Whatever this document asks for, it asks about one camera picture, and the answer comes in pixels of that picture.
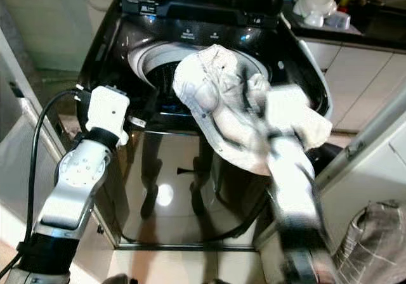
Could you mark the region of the white garment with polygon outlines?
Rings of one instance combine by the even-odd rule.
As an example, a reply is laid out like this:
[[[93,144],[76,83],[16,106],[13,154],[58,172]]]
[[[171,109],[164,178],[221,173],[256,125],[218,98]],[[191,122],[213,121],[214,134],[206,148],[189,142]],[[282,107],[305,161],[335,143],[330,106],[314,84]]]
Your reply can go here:
[[[238,53],[220,44],[182,59],[172,82],[173,91],[191,111],[214,152],[241,170],[257,175],[270,173],[267,156],[273,131],[253,129],[247,99],[266,98],[272,86],[275,85],[261,72],[253,72],[252,65],[241,64]],[[331,134],[331,122],[311,107],[306,111],[306,122],[302,134],[292,135],[304,150],[324,145]]]

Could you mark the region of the black top-load washing machine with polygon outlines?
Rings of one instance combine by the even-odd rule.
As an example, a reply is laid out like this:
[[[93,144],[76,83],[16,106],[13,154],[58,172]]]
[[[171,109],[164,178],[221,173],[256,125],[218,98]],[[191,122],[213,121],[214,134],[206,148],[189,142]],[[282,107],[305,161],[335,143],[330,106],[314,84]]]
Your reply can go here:
[[[313,110],[332,116],[327,81],[282,11],[273,28],[253,28],[134,15],[112,0],[79,81],[90,89],[115,87],[130,99],[125,130],[131,138],[119,157],[120,173],[96,197],[121,246],[249,251],[251,243],[240,236],[272,217],[272,179],[218,156],[173,91],[180,61],[212,44],[238,53],[241,64],[272,85],[299,85]]]

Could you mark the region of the grey glass door panel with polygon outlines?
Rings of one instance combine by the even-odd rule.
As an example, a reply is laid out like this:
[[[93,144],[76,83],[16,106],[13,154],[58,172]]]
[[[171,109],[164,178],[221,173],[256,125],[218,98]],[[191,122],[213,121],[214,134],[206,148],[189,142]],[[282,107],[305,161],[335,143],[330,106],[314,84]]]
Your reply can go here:
[[[28,207],[28,179],[33,130],[41,108],[57,92],[72,89],[77,70],[38,68],[24,46],[23,35],[5,3],[0,5],[0,234],[4,245],[16,247],[24,239]],[[72,99],[64,98],[49,111],[41,129],[37,158],[37,185],[33,212],[38,214],[53,188],[53,171],[72,135],[62,133],[61,114],[75,113]]]

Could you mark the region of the white kitchen cabinet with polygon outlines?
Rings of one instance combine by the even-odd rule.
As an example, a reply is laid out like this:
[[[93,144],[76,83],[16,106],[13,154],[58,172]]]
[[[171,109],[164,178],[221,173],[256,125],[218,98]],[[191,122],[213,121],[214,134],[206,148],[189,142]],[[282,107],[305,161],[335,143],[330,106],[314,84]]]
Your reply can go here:
[[[336,131],[363,130],[406,87],[406,50],[302,40],[327,79]]]

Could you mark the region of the clear plastic container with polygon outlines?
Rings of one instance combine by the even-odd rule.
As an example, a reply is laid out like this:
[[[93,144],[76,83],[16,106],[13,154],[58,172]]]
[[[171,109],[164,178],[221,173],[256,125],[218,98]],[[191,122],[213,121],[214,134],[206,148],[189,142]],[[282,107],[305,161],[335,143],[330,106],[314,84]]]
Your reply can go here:
[[[348,31],[351,29],[351,15],[342,11],[335,11],[324,16],[323,25],[327,28]]]

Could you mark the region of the stacked white bowls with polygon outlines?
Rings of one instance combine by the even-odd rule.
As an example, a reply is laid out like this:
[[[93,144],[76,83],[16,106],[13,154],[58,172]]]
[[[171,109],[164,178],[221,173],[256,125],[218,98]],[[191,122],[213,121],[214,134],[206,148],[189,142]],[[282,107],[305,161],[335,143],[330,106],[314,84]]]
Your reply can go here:
[[[294,0],[293,13],[308,26],[321,28],[325,18],[337,10],[335,0]]]

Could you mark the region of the black countertop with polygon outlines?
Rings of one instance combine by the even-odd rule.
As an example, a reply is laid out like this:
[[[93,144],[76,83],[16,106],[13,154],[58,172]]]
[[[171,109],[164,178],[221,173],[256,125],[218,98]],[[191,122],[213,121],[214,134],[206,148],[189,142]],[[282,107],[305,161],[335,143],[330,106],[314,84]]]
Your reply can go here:
[[[406,53],[406,10],[389,6],[352,6],[349,10],[351,29],[323,26],[311,28],[293,12],[293,3],[282,8],[293,34],[306,41],[345,44],[378,51]]]

